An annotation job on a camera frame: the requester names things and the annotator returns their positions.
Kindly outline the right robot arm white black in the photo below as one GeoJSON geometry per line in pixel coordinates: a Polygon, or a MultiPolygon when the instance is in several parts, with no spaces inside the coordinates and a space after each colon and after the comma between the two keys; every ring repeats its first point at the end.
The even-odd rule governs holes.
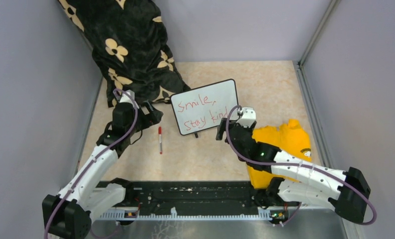
{"type": "Polygon", "coordinates": [[[267,140],[268,127],[256,129],[255,125],[256,121],[241,125],[223,118],[216,140],[224,139],[247,165],[252,186],[262,190],[269,203],[314,204],[364,226],[377,220],[377,210],[369,200],[371,188],[361,170],[349,167],[344,171],[304,160],[302,149],[290,153],[267,140]]]}

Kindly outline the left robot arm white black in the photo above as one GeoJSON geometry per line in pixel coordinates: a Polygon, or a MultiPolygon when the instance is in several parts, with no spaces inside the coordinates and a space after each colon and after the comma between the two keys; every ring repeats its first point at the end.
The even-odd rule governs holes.
{"type": "Polygon", "coordinates": [[[130,206],[136,199],[128,181],[115,179],[105,187],[98,187],[104,174],[115,164],[128,146],[131,137],[158,124],[163,113],[145,102],[148,113],[136,102],[118,103],[112,120],[97,140],[93,152],[74,178],[56,195],[42,201],[44,237],[49,234],[63,239],[84,239],[92,224],[118,203],[130,206]]]}

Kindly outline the white whiteboard black frame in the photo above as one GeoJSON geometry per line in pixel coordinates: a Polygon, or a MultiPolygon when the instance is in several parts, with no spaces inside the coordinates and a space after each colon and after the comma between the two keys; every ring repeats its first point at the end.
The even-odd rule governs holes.
{"type": "Polygon", "coordinates": [[[236,82],[228,79],[170,97],[180,135],[217,127],[238,105],[236,82]]]}

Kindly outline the red white marker pen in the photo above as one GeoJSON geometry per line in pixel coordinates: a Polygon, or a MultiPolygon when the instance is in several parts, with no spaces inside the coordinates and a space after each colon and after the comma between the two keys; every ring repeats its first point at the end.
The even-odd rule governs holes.
{"type": "Polygon", "coordinates": [[[159,137],[159,153],[163,154],[163,144],[162,144],[162,127],[158,127],[158,137],[159,137]]]}

